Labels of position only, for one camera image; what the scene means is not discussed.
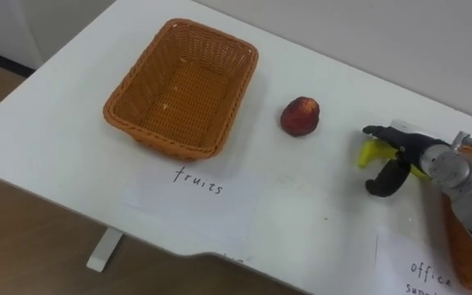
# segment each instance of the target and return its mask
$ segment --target paper label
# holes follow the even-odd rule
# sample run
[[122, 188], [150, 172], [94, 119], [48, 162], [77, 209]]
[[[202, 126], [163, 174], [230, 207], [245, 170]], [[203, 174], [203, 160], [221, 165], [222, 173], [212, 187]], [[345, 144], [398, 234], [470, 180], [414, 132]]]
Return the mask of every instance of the paper label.
[[396, 234], [380, 234], [376, 276], [383, 295], [468, 295], [451, 265], [430, 248]]
[[240, 170], [215, 174], [191, 166], [148, 167], [122, 201], [170, 224], [240, 247], [246, 242], [263, 179]]

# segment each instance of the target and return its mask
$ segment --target table leg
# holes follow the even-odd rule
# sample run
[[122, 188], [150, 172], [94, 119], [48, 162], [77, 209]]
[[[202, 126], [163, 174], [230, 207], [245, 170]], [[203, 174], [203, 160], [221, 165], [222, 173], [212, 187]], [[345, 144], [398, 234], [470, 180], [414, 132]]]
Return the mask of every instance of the table leg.
[[121, 236], [123, 236], [123, 233], [119, 230], [107, 228], [107, 231], [99, 240], [98, 245], [94, 248], [92, 255], [90, 255], [87, 261], [87, 267], [91, 270], [102, 272], [114, 252], [114, 249], [116, 249]]

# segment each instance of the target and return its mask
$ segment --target white wall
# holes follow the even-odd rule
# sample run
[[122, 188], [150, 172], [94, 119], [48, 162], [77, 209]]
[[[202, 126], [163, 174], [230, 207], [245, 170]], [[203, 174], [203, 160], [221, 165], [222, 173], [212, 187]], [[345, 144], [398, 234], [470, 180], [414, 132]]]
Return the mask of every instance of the white wall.
[[0, 0], [0, 55], [31, 68], [43, 64], [14, 0]]
[[472, 0], [197, 1], [472, 115]]
[[46, 61], [115, 0], [18, 0]]

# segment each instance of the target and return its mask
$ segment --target wall baseboard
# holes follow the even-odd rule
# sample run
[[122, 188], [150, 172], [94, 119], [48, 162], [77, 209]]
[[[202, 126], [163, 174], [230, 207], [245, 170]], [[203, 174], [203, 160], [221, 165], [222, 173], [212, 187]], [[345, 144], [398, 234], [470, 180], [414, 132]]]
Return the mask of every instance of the wall baseboard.
[[8, 58], [2, 56], [0, 56], [0, 67], [25, 78], [30, 77], [35, 72], [35, 70], [30, 69], [28, 66], [23, 66], [20, 63], [11, 61]]

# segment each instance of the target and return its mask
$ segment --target basket rim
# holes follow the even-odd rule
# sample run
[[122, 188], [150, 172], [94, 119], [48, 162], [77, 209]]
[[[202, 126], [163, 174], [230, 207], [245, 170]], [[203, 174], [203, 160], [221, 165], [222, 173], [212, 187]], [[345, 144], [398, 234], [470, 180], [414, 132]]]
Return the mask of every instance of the basket rim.
[[[234, 41], [237, 41], [238, 43], [241, 43], [243, 46], [247, 47], [250, 52], [250, 65], [246, 73], [246, 79], [249, 79], [248, 76], [252, 76], [254, 70], [256, 69], [257, 66], [257, 61], [259, 58], [259, 52], [254, 47], [252, 44], [250, 44], [247, 41], [241, 40], [237, 37], [234, 37], [231, 34], [227, 34], [225, 32], [222, 32], [218, 29], [211, 28], [207, 25], [203, 25], [200, 23], [197, 23], [196, 21], [189, 20], [189, 19], [184, 19], [184, 18], [173, 18], [168, 20], [163, 27], [158, 31], [154, 39], [150, 42], [149, 46], [145, 48], [138, 58], [138, 60], [134, 63], [134, 65], [130, 68], [128, 74], [121, 80], [120, 84], [115, 88], [115, 90], [112, 92], [111, 96], [107, 99], [107, 102], [103, 106], [103, 115], [105, 117], [105, 120], [115, 126], [118, 129], [121, 129], [122, 131], [126, 132], [127, 134], [134, 136], [133, 133], [136, 134], [142, 134], [146, 137], [154, 138], [160, 141], [167, 142], [171, 145], [175, 145], [178, 148], [183, 148], [186, 150], [189, 150], [191, 152], [201, 152], [207, 155], [214, 155], [216, 154], [220, 148], [223, 146], [226, 138], [227, 138], [227, 129], [230, 128], [230, 126], [233, 124], [235, 118], [232, 120], [226, 120], [225, 125], [223, 128], [220, 129], [220, 133], [218, 137], [216, 138], [215, 142], [213, 145], [209, 147], [199, 147], [198, 145], [191, 145], [191, 144], [184, 144], [184, 143], [179, 143], [175, 141], [172, 138], [167, 138], [166, 136], [163, 136], [159, 133], [153, 132], [150, 129], [144, 129], [141, 128], [135, 124], [132, 124], [128, 122], [127, 120], [124, 120], [120, 118], [113, 110], [120, 100], [122, 94], [126, 89], [130, 87], [130, 85], [134, 82], [134, 78], [139, 74], [141, 71], [142, 65], [144, 65], [147, 62], [148, 57], [154, 52], [156, 47], [159, 45], [160, 41], [162, 40], [162, 37], [167, 34], [175, 25], [183, 23], [186, 25], [193, 25], [198, 28], [201, 28], [203, 30], [208, 30], [214, 34], [221, 35], [227, 39], [232, 39]], [[247, 85], [242, 89], [242, 91], [245, 92], [248, 84], [250, 84], [250, 81], [247, 82]], [[241, 103], [243, 100], [243, 95], [240, 99], [234, 99], [233, 101], [233, 107], [238, 108], [238, 105]]]

